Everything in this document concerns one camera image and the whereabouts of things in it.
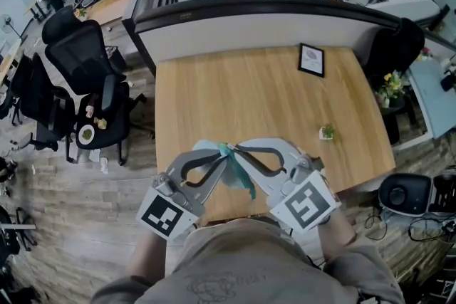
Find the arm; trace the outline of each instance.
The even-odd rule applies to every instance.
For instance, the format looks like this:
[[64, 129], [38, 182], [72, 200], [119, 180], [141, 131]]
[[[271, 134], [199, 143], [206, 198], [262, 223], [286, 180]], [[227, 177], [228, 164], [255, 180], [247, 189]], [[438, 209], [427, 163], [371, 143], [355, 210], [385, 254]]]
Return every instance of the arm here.
[[356, 235], [340, 209], [331, 214], [328, 223], [318, 226], [318, 234], [327, 274], [364, 295], [404, 303], [402, 291], [377, 248], [366, 237]]
[[166, 240], [151, 231], [140, 237], [127, 267], [128, 275], [155, 284], [165, 277]]
[[355, 229], [353, 229], [340, 209], [331, 213], [328, 223], [318, 226], [318, 234], [326, 261], [337, 256], [348, 244], [356, 239]]
[[129, 277], [98, 290], [92, 304], [133, 304], [145, 291], [165, 277], [166, 241], [151, 231], [144, 231], [130, 257]]

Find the white partition wall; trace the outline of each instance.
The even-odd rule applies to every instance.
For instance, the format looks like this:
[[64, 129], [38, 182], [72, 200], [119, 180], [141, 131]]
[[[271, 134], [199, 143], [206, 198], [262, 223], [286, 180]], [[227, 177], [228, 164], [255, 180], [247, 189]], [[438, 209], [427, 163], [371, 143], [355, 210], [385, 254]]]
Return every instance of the white partition wall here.
[[250, 14], [179, 23], [140, 33], [154, 63], [219, 51], [292, 46], [343, 46], [362, 62], [379, 26], [307, 14]]

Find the paper on desk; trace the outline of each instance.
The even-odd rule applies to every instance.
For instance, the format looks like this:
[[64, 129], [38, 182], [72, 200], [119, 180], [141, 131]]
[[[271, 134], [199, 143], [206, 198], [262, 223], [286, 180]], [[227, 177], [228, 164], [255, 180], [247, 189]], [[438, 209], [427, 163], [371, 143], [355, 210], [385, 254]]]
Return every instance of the paper on desk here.
[[90, 161], [99, 162], [100, 161], [100, 152], [101, 150], [98, 148], [96, 150], [91, 150], [88, 158]]
[[101, 172], [104, 174], [107, 174], [108, 173], [108, 159], [106, 157], [101, 157], [100, 164], [101, 164]]

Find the wooden table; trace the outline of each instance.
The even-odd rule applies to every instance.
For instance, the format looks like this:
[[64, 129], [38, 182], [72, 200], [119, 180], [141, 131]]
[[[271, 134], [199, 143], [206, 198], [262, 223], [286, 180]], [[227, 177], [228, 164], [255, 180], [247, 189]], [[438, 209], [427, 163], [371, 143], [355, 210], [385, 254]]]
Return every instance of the wooden table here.
[[24, 53], [24, 50], [19, 50], [21, 47], [21, 39], [18, 39], [9, 49], [8, 53], [6, 54], [5, 58], [0, 64], [0, 86], [2, 86], [4, 83], [5, 85], [9, 84], [9, 80], [6, 77], [9, 71], [9, 68], [13, 65], [14, 59], [19, 58], [17, 60], [17, 64], [20, 61], [20, 58], [22, 57], [22, 53]]
[[[33, 7], [36, 6], [38, 9], [38, 13], [36, 13], [33, 9]], [[44, 13], [43, 9], [41, 9], [40, 5], [38, 4], [38, 0], [33, 0], [30, 6], [27, 8], [27, 10], [24, 12], [24, 15], [26, 15], [29, 11], [33, 14], [33, 17], [36, 19], [38, 23], [41, 23], [48, 14]]]
[[130, 0], [100, 0], [87, 10], [88, 19], [103, 24], [122, 18]]
[[[353, 51], [324, 50], [325, 78], [297, 70], [298, 47], [230, 51], [159, 63], [158, 171], [165, 171], [198, 140], [236, 144], [257, 137], [283, 137], [320, 156], [335, 192], [394, 169], [380, 110]], [[336, 136], [333, 141], [320, 141], [318, 130], [328, 122]], [[205, 204], [204, 220], [268, 211], [258, 187], [257, 196], [250, 202], [248, 190], [219, 183]]]

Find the mesh chair back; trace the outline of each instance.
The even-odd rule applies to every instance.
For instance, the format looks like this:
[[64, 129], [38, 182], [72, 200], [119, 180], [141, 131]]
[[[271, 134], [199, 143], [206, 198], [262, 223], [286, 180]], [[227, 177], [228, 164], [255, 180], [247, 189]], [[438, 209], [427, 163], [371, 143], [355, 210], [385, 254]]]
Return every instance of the mesh chair back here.
[[21, 112], [47, 126], [53, 104], [53, 85], [37, 53], [31, 60], [31, 70], [28, 86], [21, 95]]
[[112, 69], [96, 21], [81, 23], [71, 34], [50, 43], [45, 52], [76, 95], [102, 93], [108, 75], [125, 79]]
[[382, 28], [377, 32], [365, 66], [368, 77], [383, 77], [394, 70], [404, 73], [425, 45], [423, 30], [410, 19], [402, 18], [397, 30]]

